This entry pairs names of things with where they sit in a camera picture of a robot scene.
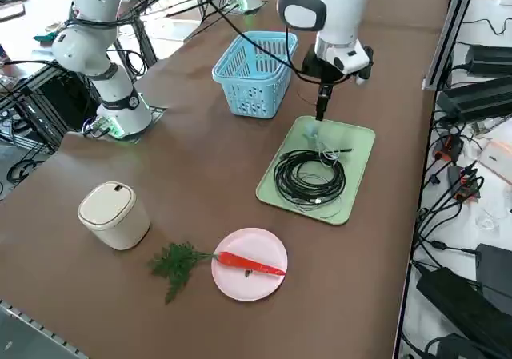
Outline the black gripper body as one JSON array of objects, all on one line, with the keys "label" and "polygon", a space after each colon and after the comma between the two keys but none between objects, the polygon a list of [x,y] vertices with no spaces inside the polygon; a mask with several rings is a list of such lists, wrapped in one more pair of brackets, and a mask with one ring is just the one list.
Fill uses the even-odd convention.
[{"label": "black gripper body", "polygon": [[342,73],[337,67],[320,59],[314,46],[310,46],[302,61],[302,80],[315,85],[336,86],[352,77]]}]

